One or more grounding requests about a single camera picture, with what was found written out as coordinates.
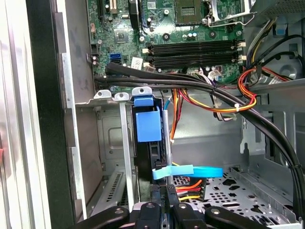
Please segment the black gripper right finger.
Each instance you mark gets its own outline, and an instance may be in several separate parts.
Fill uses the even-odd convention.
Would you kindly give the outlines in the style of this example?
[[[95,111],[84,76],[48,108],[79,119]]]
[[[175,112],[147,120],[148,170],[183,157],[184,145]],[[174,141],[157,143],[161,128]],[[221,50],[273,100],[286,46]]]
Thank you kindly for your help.
[[[224,208],[212,206],[204,212],[178,200],[174,185],[166,186],[167,229],[266,229],[256,221]]]

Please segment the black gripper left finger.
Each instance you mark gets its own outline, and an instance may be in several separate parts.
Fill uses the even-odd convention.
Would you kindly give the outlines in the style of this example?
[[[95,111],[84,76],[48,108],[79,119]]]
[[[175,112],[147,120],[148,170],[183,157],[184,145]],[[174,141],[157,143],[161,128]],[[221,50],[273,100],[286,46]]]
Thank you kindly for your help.
[[[136,203],[132,210],[110,207],[76,224],[77,229],[159,229],[162,224],[159,185],[150,185],[150,202]]]

